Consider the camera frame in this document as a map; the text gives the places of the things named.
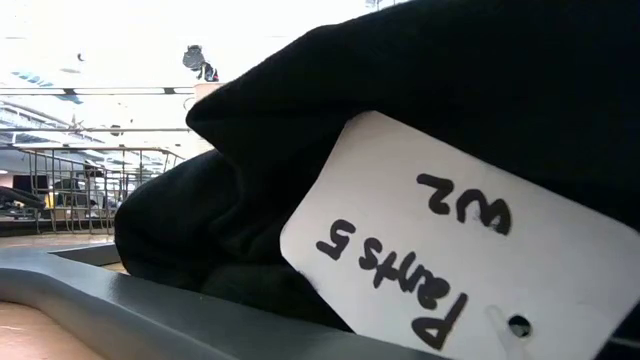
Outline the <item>dark ceiling-mounted device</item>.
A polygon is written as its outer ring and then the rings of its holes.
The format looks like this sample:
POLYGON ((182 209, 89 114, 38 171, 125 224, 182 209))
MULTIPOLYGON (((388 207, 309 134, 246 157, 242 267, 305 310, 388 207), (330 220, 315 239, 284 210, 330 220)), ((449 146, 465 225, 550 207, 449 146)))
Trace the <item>dark ceiling-mounted device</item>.
POLYGON ((189 45, 183 53, 183 65, 196 73, 197 80, 205 82, 218 82, 218 70, 205 59, 201 45, 189 45))

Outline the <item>grey clothes hanger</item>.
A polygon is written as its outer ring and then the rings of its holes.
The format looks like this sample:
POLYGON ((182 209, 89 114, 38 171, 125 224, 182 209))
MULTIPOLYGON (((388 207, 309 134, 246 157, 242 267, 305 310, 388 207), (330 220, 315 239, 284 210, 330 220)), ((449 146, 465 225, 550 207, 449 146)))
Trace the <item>grey clothes hanger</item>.
POLYGON ((0 301, 109 360, 447 360, 99 267, 112 245, 0 249, 0 301))

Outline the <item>black pants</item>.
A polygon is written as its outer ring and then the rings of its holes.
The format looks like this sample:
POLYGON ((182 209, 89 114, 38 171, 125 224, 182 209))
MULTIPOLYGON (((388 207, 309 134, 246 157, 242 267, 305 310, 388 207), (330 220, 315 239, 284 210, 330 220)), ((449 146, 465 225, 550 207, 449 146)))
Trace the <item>black pants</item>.
POLYGON ((446 360, 357 336, 279 250, 345 122, 376 110, 640 231, 640 0, 411 0, 317 27, 197 102, 211 150, 135 190, 134 277, 226 300, 234 360, 446 360))

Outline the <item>white handwritten paper tag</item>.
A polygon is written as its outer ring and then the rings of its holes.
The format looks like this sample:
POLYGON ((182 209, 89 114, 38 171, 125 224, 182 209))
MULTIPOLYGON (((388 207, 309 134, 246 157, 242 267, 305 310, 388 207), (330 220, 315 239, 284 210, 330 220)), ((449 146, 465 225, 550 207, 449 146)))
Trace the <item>white handwritten paper tag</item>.
POLYGON ((355 333, 460 360, 593 360, 640 301, 640 232, 377 112, 280 246, 355 333))

